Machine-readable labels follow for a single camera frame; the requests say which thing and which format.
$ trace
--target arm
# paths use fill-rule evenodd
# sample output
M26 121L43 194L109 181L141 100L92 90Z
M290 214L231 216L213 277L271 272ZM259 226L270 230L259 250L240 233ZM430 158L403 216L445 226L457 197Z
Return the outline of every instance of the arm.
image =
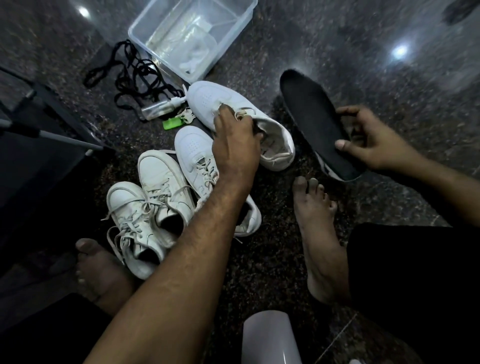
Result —
M252 119L222 106L218 182L164 262L115 316L85 363L195 363L209 334L240 209L260 160Z
M422 156L363 106L347 106L337 112L355 116L367 135L365 147L338 140L337 149L415 188L451 225L480 227L480 182Z

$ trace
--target right foot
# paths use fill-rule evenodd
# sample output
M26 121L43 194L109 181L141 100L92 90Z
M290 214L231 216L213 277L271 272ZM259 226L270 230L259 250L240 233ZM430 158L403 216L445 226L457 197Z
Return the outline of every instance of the right foot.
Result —
M305 177L295 179L293 200L302 235L308 289L320 302L333 303L338 296L338 283L345 281L342 272L347 259L333 225L337 204L315 178L307 182Z
M80 294L114 316L133 295L133 275L95 240L80 239L75 246Z

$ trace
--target hand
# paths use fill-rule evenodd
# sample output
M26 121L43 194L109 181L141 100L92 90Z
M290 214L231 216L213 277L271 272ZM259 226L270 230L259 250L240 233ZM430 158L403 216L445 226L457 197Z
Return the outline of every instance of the hand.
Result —
M393 129L382 123L376 115L362 105L338 108L340 115L355 116L367 135L367 146L360 147L347 140L337 140L335 147L364 162L376 171L406 173L412 162L422 158L413 147Z
M245 116L237 120L232 108L220 106L214 119L216 137L213 155L218 167L219 181L228 181L241 189L252 189L260 162L262 134L253 135L253 120Z

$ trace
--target green key tag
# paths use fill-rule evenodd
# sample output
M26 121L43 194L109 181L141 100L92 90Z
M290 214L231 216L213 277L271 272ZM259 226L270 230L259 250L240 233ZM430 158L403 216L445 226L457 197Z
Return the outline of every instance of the green key tag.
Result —
M175 117L175 118L165 120L163 122L163 129L170 130L170 129L178 128L179 126L182 126L184 124L185 123L183 122L182 118Z

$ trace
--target plastic container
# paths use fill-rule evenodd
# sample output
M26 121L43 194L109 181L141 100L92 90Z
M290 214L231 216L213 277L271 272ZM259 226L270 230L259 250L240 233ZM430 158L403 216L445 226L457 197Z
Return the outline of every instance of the plastic container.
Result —
M130 39L192 84L202 80L253 17L258 0L152 0Z

